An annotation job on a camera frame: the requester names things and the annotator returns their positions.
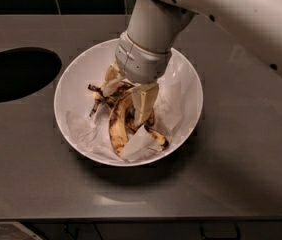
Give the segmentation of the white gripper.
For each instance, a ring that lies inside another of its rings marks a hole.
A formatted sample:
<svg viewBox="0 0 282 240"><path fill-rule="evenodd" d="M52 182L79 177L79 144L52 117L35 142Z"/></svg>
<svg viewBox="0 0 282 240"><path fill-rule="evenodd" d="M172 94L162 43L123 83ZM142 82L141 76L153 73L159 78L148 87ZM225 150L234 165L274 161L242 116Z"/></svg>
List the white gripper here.
<svg viewBox="0 0 282 240"><path fill-rule="evenodd" d="M140 126L150 117L159 93L156 81L165 74L171 57L171 51L156 53L139 47L127 32L123 32L115 50L116 61L109 65L103 80L103 95L112 95L125 77L131 82L142 84L132 89L134 122Z"/></svg>

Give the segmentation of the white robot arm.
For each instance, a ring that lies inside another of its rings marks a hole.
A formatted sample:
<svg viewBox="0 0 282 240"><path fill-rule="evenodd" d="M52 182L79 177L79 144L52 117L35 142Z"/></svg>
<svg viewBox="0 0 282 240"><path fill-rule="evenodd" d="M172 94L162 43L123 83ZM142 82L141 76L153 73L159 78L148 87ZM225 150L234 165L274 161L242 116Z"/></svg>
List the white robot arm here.
<svg viewBox="0 0 282 240"><path fill-rule="evenodd" d="M203 15L282 77L282 0L136 0L115 50L115 69L139 84L158 81L179 33Z"/></svg>

